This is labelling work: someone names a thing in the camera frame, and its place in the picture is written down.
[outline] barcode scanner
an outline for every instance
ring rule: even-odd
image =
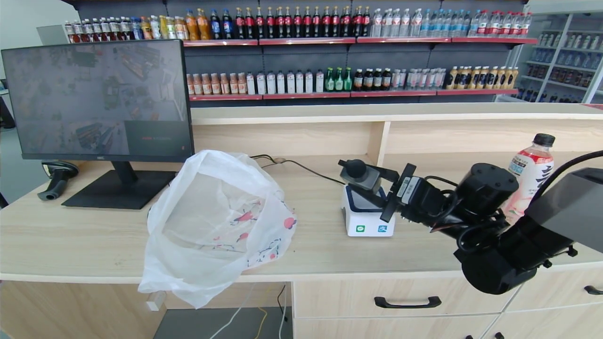
[[[60,197],[67,188],[67,181],[80,172],[77,166],[65,161],[43,161],[42,168],[50,178],[46,191],[38,193],[38,198],[42,201],[55,200]]]

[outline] black handle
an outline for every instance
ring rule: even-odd
[[[601,296],[601,295],[603,295],[603,291],[597,290],[595,287],[590,286],[590,285],[585,286],[584,290],[587,291],[589,294],[592,294],[594,296]]]
[[[375,306],[381,308],[434,308],[442,305],[440,297],[428,297],[427,300],[429,302],[425,305],[392,305],[384,297],[375,297]]]

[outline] monitor screen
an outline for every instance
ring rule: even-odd
[[[194,153],[180,40],[7,49],[2,59],[24,159]]]

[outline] bottle cap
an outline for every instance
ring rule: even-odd
[[[532,141],[536,145],[551,147],[555,142],[555,137],[550,134],[538,133],[534,136],[534,140]]]

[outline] monitor stand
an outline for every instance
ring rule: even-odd
[[[142,209],[175,177],[173,171],[135,171],[126,161],[111,161],[103,174],[62,205],[69,207]]]

